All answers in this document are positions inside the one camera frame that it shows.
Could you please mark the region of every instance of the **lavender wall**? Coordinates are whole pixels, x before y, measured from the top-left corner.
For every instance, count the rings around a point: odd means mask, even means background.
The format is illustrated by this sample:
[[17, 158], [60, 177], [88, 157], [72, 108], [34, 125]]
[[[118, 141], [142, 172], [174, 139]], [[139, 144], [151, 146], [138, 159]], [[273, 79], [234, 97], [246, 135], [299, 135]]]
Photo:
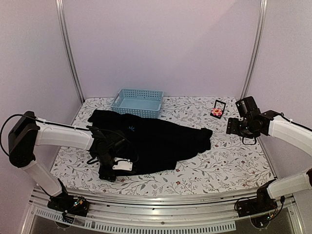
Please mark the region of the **lavender wall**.
[[[262, 111], [284, 112], [312, 127], [312, 2], [269, 1], [249, 95]], [[280, 177], [312, 167], [312, 158], [271, 137], [263, 138]], [[307, 233], [312, 233], [312, 191], [295, 194]]]
[[[80, 104], [66, 60], [55, 1], [4, 0], [0, 7], [0, 125], [14, 113], [35, 111], [70, 123]], [[18, 119], [5, 128], [3, 143]], [[56, 148], [40, 147], [50, 167]], [[17, 234], [34, 182], [0, 152], [0, 233]]]
[[65, 1], [84, 94], [120, 88], [170, 96], [238, 97], [250, 61], [260, 1]]

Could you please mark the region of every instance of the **black cloth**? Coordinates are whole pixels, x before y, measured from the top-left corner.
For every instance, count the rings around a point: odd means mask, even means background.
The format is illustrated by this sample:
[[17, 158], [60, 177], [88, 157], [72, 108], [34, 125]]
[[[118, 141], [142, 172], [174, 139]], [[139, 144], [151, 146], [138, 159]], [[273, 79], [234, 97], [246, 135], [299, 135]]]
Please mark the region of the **black cloth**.
[[[150, 174], [176, 168], [176, 162], [190, 159], [210, 150], [212, 131], [193, 129], [155, 118], [141, 118], [131, 114], [95, 110], [88, 119], [94, 127], [121, 130], [137, 151], [139, 160], [134, 163], [134, 175]], [[136, 159], [132, 147], [123, 158]], [[116, 171], [117, 176], [127, 175]]]

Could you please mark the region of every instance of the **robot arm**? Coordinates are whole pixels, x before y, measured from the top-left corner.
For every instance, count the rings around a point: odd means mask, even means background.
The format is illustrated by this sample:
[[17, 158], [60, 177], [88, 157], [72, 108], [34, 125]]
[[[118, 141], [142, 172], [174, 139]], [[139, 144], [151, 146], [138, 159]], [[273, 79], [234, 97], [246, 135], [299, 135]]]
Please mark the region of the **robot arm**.
[[47, 122], [26, 112], [8, 136], [9, 160], [12, 165], [23, 169], [50, 196], [48, 207], [63, 213], [86, 216], [89, 203], [83, 197], [68, 195], [66, 188], [56, 179], [34, 155], [35, 145], [57, 145], [88, 150], [92, 158], [97, 158], [107, 175], [114, 180], [114, 170], [131, 171], [129, 159], [114, 157], [125, 143], [122, 132], [104, 135], [100, 129], [76, 128], [69, 125]]
[[[282, 116], [274, 117], [269, 126], [269, 135], [279, 138], [312, 156], [312, 132], [286, 121]], [[268, 186], [272, 199], [312, 189], [312, 169], [274, 181]]]
[[[312, 131], [310, 129], [286, 119], [275, 111], [261, 113], [253, 97], [237, 101], [236, 106], [243, 120], [229, 118], [227, 134], [243, 137], [243, 142], [244, 138], [256, 139], [261, 134], [272, 136], [284, 140], [312, 156]], [[276, 199], [310, 189], [312, 189], [312, 169], [283, 179], [269, 181], [257, 190], [255, 200], [238, 203], [241, 209], [239, 214], [252, 215], [259, 211], [268, 211], [276, 205]]]

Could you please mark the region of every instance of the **blue basket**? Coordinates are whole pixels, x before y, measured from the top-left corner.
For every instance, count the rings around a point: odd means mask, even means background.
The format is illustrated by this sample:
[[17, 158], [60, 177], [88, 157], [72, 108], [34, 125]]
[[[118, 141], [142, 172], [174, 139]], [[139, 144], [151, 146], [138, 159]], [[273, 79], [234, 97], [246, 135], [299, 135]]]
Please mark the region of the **blue basket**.
[[114, 98], [111, 108], [120, 114], [158, 118], [163, 95], [162, 91], [121, 89]]

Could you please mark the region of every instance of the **floral tablecloth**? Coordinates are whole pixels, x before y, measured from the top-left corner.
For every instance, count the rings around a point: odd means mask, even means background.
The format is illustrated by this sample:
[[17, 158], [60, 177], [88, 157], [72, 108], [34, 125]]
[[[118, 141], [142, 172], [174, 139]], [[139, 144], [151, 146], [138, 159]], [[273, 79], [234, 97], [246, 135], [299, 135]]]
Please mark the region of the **floral tablecloth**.
[[[227, 103], [221, 119], [210, 116], [215, 100]], [[85, 127], [95, 109], [109, 110], [112, 98], [89, 98], [74, 125]], [[98, 178], [98, 164], [88, 165], [87, 151], [61, 147], [52, 174], [68, 188], [128, 195], [191, 195], [220, 193], [258, 187], [273, 179], [259, 144], [243, 145], [241, 138], [227, 135], [229, 117], [238, 117], [235, 99], [230, 97], [164, 97], [160, 119], [193, 128], [213, 130], [212, 149], [180, 161], [175, 170], [149, 175], [117, 177], [111, 183]]]

